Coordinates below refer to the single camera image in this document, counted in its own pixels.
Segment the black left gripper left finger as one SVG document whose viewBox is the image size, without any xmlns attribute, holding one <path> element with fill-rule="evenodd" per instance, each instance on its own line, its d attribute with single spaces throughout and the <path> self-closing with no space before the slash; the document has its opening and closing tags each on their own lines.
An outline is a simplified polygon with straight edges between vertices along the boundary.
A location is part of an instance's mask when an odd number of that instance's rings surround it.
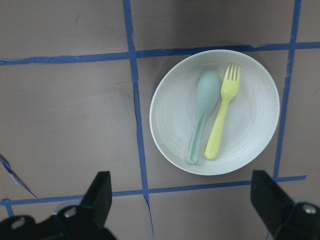
<svg viewBox="0 0 320 240">
<path fill-rule="evenodd" d="M 36 223 L 30 215 L 8 217 L 0 222 L 2 240 L 115 240 L 105 227 L 112 205 L 109 171 L 97 173 L 78 205 L 69 205 Z"/>
</svg>

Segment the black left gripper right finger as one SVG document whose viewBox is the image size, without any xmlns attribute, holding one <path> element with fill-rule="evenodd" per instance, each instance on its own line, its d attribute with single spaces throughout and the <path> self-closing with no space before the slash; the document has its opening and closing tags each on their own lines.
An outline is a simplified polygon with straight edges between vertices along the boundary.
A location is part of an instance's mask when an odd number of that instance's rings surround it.
<svg viewBox="0 0 320 240">
<path fill-rule="evenodd" d="M 250 201 L 274 240 L 318 240 L 320 208 L 294 201 L 264 170 L 253 170 Z"/>
</svg>

